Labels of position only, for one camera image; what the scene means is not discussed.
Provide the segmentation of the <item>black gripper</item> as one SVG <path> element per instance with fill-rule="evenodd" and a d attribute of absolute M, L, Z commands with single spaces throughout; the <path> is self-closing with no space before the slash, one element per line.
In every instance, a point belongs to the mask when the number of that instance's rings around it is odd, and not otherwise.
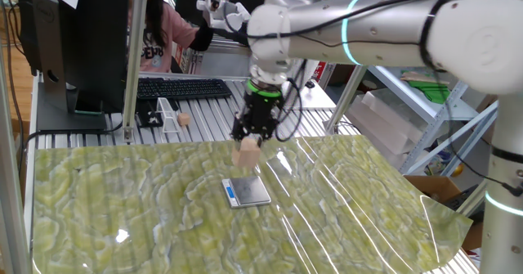
<path fill-rule="evenodd" d="M 278 120 L 273 113 L 282 100 L 282 93 L 277 92 L 246 92 L 244 93 L 244 110 L 242 114 L 235 113 L 231 137 L 241 142 L 250 132 L 245 123 L 255 123 L 255 133 L 259 136 L 257 143 L 262 144 L 272 138 L 278 126 Z"/>

